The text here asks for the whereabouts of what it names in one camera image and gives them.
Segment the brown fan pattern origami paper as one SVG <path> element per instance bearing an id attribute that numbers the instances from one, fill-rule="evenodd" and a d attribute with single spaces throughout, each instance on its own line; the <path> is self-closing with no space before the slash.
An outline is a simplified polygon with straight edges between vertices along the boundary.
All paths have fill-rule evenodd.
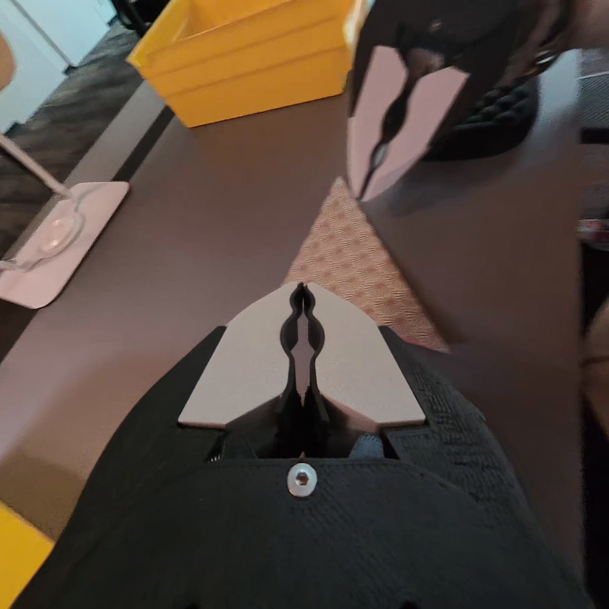
<path id="1" fill-rule="evenodd" d="M 294 281 L 321 285 L 411 344 L 451 352 L 341 177 L 282 284 Z"/>

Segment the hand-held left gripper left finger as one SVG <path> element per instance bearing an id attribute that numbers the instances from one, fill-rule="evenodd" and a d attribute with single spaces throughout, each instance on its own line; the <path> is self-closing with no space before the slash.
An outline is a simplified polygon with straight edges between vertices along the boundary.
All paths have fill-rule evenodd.
<path id="1" fill-rule="evenodd" d="M 294 380 L 302 285 L 287 283 L 235 316 L 197 381 L 178 422 L 231 428 L 282 397 Z"/>

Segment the white furniture panel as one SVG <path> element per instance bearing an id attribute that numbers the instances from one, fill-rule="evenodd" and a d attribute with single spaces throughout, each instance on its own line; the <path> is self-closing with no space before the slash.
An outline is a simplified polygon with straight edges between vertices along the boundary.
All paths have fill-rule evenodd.
<path id="1" fill-rule="evenodd" d="M 1 32 L 16 64 L 1 92 L 1 132 L 25 123 L 109 30 L 111 1 L 1 1 Z"/>

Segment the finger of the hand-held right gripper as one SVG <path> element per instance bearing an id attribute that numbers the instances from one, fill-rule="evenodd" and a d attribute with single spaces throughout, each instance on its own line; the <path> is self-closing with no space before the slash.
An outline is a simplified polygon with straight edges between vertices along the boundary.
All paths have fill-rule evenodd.
<path id="1" fill-rule="evenodd" d="M 395 48 L 376 46 L 364 75 L 346 138 L 347 179 L 353 198 L 374 198 L 410 168 L 404 137 L 396 144 L 383 142 L 387 111 L 402 93 L 407 68 Z"/>
<path id="2" fill-rule="evenodd" d="M 404 123 L 363 190 L 363 202 L 383 194 L 422 159 L 469 77 L 469 72 L 447 67 L 416 83 L 407 100 Z"/>

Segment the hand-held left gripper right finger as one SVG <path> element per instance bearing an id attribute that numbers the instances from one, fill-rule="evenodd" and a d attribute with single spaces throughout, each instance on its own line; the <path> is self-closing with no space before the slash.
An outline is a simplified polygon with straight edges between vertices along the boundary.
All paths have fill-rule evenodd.
<path id="1" fill-rule="evenodd" d="M 309 283 L 312 315 L 324 333 L 316 355 L 317 388 L 349 427 L 404 427 L 426 422 L 413 390 L 378 325 L 354 304 Z"/>

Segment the clear plastic rod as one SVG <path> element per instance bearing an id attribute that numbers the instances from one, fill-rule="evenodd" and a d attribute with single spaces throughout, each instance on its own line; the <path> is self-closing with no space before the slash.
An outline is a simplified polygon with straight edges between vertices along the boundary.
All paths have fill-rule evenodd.
<path id="1" fill-rule="evenodd" d="M 48 187 L 55 195 L 66 200 L 74 199 L 72 192 L 65 187 L 65 185 L 56 180 L 56 178 L 45 170 L 45 168 L 43 168 L 35 159 L 29 156 L 23 149 L 21 149 L 3 133 L 1 133 L 1 148 L 4 150 L 4 152 L 7 152 L 12 158 L 25 167 L 27 171 L 39 179 L 39 181 Z"/>

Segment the white flat base plate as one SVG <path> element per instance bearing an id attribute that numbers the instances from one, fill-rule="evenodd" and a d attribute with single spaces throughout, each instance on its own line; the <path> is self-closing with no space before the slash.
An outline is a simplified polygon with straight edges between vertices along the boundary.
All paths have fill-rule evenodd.
<path id="1" fill-rule="evenodd" d="M 41 309 L 63 291 L 129 193 L 126 181 L 65 190 L 16 255 L 1 261 L 1 300 Z"/>

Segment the yellow box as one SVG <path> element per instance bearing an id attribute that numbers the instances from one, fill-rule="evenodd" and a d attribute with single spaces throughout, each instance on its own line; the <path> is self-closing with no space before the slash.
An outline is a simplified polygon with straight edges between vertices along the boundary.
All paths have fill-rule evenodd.
<path id="1" fill-rule="evenodd" d="M 49 537 L 1 503 L 1 608 L 11 607 L 54 545 Z"/>
<path id="2" fill-rule="evenodd" d="M 188 128 L 341 95 L 368 1 L 171 1 L 127 58 Z"/>

